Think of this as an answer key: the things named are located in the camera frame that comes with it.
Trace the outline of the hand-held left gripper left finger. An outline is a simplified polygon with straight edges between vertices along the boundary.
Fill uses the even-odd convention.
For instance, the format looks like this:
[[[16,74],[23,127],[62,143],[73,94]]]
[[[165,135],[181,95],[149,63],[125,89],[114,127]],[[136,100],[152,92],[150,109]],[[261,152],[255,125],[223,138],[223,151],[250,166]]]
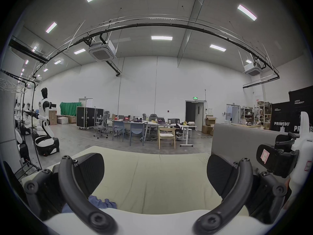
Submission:
[[[61,158],[52,170],[41,170],[24,184],[27,203],[42,221],[47,221],[68,204],[73,213],[97,233],[116,233],[113,217],[89,202],[104,177],[104,159],[99,153],[88,153],[76,159]]]

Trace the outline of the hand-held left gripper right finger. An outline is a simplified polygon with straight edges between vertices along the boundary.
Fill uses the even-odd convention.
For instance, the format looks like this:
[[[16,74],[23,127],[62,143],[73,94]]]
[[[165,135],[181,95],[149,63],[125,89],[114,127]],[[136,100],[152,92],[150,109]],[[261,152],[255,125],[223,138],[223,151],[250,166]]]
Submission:
[[[211,155],[207,177],[222,201],[195,221],[193,231],[197,235],[221,231],[243,207],[246,207],[248,217],[262,225],[272,225],[292,193],[267,171],[259,172],[252,167],[248,158],[229,162],[222,156]]]

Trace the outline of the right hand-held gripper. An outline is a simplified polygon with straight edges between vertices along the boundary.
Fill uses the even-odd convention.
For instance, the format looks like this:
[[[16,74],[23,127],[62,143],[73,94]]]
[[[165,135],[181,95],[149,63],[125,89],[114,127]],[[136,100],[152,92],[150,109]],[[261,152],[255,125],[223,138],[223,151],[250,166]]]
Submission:
[[[306,183],[313,162],[313,133],[307,112],[301,112],[299,134],[280,134],[276,137],[275,146],[259,145],[256,159],[275,176],[287,178],[291,175],[289,188],[291,198],[295,198]]]

